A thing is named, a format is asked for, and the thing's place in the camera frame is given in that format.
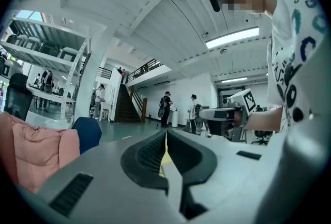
blue chair back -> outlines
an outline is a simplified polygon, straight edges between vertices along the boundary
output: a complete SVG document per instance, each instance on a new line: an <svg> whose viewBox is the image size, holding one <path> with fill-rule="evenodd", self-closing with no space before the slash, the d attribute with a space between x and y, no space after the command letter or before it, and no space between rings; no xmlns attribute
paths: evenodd
<svg viewBox="0 0 331 224"><path fill-rule="evenodd" d="M76 129L78 132L79 150L81 154L99 145L102 131L94 118L79 117L73 124L72 129Z"/></svg>

staircase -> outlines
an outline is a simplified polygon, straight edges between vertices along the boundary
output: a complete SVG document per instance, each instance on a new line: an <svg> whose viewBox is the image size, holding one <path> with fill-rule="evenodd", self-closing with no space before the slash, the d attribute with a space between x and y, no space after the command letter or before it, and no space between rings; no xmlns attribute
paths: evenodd
<svg viewBox="0 0 331 224"><path fill-rule="evenodd" d="M130 99L128 90L124 84L119 87L117 98L115 122L141 122L140 117Z"/></svg>

pink chair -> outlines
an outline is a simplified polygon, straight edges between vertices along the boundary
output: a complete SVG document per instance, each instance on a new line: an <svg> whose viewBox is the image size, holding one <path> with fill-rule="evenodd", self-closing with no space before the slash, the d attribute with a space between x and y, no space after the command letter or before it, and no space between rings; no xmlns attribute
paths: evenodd
<svg viewBox="0 0 331 224"><path fill-rule="evenodd" d="M0 115L0 160L11 180L36 192L57 170L80 155L77 130L34 127Z"/></svg>

forearm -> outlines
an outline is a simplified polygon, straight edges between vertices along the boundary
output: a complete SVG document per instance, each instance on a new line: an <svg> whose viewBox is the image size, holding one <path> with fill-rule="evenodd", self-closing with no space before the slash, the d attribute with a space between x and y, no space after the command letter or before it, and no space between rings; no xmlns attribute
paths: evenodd
<svg viewBox="0 0 331 224"><path fill-rule="evenodd" d="M253 112L250 114L245 129L260 131L279 131L283 107L267 112Z"/></svg>

neck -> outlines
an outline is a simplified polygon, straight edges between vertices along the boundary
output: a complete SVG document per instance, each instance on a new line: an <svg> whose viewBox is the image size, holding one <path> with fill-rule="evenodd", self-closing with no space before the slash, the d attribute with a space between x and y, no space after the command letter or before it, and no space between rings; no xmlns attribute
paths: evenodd
<svg viewBox="0 0 331 224"><path fill-rule="evenodd" d="M276 6L277 0L264 0L264 13L271 19L273 18Z"/></svg>

